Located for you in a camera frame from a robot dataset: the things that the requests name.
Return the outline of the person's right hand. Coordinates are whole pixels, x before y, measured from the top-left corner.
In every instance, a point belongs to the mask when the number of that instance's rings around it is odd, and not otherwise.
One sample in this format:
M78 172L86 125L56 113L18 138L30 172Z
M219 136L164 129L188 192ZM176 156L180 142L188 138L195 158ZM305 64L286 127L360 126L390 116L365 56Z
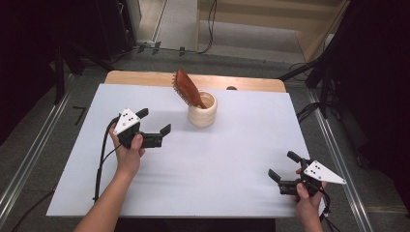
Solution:
M303 183L299 183L296 186L296 190L297 196L294 196L294 200L297 202L296 216L300 223L308 221L320 222L319 204L323 194L318 191L314 196L310 196Z

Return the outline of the cream ribbed holder cup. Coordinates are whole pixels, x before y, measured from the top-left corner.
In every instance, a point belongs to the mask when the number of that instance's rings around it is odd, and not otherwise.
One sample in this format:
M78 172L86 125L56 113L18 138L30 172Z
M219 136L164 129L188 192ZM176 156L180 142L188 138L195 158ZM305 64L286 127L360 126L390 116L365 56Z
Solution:
M193 125L206 128L215 122L219 106L218 100L213 94L206 91L200 91L199 94L206 108L190 105L188 107L188 119Z

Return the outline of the metal floor rail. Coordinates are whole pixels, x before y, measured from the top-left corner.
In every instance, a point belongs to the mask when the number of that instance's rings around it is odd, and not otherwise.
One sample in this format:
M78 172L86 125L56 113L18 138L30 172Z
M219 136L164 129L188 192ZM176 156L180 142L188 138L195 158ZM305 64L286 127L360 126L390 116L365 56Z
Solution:
M0 146L0 174L6 178L0 182L0 229L10 217L80 78L78 74L66 78L66 93L57 104L51 94L41 98Z
M328 119L325 119L319 109L314 111L314 115L318 121L319 127L322 130L330 156L336 167L337 173L346 181L343 186L348 205L353 213L360 232L374 232L374 228L370 222L366 207L362 201L360 194L354 184L354 181L348 171L342 152L340 151L334 133L331 129Z

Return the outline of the wooden table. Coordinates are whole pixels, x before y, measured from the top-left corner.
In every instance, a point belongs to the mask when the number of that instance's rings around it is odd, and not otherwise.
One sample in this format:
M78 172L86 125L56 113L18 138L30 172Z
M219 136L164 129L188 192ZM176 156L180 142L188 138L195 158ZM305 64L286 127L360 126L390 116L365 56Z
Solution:
M171 87L173 77L173 72L112 71L107 74L104 82L106 84ZM237 90L242 91L286 92L284 83L278 79L206 74L190 74L190 78L199 89L227 89L228 87L235 87Z

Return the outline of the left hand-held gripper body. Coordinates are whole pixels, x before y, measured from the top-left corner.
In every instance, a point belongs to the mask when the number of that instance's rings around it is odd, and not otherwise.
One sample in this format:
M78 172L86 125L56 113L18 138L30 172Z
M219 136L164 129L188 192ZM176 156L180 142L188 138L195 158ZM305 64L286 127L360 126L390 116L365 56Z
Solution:
M133 111L125 108L116 123L114 133L118 136L121 145L129 149L136 134L143 137L142 148L159 148L163 136L160 133L145 133L140 130L140 121Z

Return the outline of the beige wooden cabinet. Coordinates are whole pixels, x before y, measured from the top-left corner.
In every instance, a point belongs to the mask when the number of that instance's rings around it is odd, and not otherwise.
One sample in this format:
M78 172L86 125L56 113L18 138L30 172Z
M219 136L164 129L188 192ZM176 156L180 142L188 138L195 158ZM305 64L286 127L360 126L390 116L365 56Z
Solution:
M217 0L216 22L294 30L312 61L334 33L350 0Z

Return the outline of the black stand post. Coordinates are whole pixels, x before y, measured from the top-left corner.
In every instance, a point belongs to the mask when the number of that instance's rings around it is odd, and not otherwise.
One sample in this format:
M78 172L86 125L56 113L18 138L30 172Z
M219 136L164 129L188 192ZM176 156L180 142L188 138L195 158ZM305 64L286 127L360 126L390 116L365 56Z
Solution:
M55 76L56 76L56 93L54 104L57 105L65 95L65 77L64 77L64 60L61 50L61 44L56 43L55 47Z

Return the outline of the wooden paddle hairbrush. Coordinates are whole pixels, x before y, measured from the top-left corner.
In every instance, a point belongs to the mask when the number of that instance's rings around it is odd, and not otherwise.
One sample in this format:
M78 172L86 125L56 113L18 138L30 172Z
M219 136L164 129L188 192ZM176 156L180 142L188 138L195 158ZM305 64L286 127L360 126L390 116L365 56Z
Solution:
M187 104L206 109L207 106L202 101L199 91L190 77L183 69L178 69L174 74L172 85L175 92Z

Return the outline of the white table board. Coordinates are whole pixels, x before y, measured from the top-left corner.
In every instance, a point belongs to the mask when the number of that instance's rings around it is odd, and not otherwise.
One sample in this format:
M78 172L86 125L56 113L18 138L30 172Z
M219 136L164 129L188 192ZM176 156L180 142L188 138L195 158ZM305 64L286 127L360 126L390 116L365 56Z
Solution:
M96 188L105 188L116 159L101 161L114 148L103 135L124 108L149 110L141 130L170 126L159 148L141 160L122 214L148 218L290 218L295 204L269 177L274 170L295 180L308 149L292 101L286 93L216 90L215 122L198 128L170 87L102 84L84 120L47 213L82 217Z

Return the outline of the person's left hand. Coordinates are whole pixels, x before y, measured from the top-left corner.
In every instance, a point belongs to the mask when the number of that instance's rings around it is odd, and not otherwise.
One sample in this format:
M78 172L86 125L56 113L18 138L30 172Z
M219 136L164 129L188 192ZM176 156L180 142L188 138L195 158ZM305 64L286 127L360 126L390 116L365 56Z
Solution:
M115 127L116 124L113 124L109 128L109 135L113 141L114 148L116 149L116 173L132 179L140 167L141 157L145 154L145 150L141 148L143 137L140 134L136 134L132 140L131 147L127 149L121 145L118 136L114 133Z

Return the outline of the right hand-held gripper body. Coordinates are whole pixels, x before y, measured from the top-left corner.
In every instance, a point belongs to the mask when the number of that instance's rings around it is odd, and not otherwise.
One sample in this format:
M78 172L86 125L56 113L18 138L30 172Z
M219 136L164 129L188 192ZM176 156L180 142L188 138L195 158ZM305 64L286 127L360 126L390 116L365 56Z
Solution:
M297 195L297 185L303 183L310 197L321 190L324 182L345 185L346 181L317 160L301 159L302 173L295 181L278 181L281 194Z

